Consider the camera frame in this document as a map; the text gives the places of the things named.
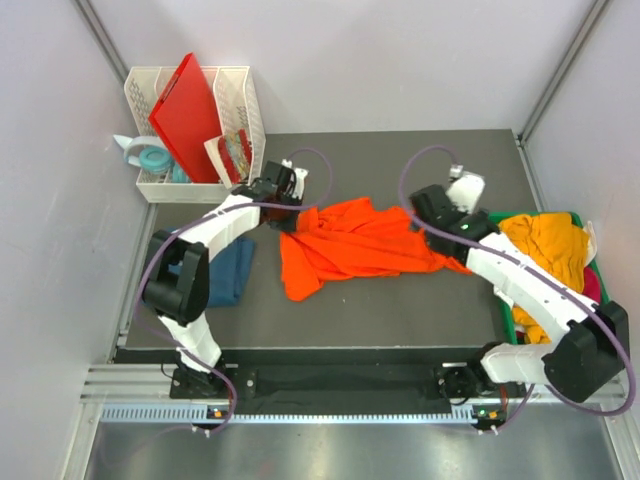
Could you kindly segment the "orange t shirt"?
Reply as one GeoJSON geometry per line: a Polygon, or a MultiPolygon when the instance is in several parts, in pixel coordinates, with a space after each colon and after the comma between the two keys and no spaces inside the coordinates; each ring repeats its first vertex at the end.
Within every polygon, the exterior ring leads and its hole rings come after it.
{"type": "Polygon", "coordinates": [[[378,210],[368,197],[300,213],[296,230],[280,236],[280,254],[284,291],[296,302],[328,282],[440,270],[470,273],[431,250],[421,231],[411,231],[401,207],[378,210]]]}

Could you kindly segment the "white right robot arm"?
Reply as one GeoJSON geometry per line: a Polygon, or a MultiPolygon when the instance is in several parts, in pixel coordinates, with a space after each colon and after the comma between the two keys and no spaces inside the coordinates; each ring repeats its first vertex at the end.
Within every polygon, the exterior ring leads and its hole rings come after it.
{"type": "Polygon", "coordinates": [[[503,383],[545,385],[583,403],[627,370],[628,315],[614,301],[596,304],[539,267],[484,211],[466,213],[440,185],[410,195],[413,223],[429,247],[487,280],[542,327],[547,344],[486,346],[467,370],[469,388],[492,394],[503,383]]]}

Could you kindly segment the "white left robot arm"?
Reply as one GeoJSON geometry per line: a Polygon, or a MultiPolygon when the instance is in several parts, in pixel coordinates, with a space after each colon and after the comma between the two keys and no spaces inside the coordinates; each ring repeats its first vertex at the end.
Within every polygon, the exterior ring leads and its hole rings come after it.
{"type": "Polygon", "coordinates": [[[296,226],[308,171],[288,160],[269,162],[262,175],[241,185],[215,209],[177,230],[158,230],[149,241],[141,300],[177,343],[180,363],[205,396],[226,387],[217,366],[222,350],[205,311],[210,296],[210,263],[247,232],[267,223],[280,231],[296,226]]]}

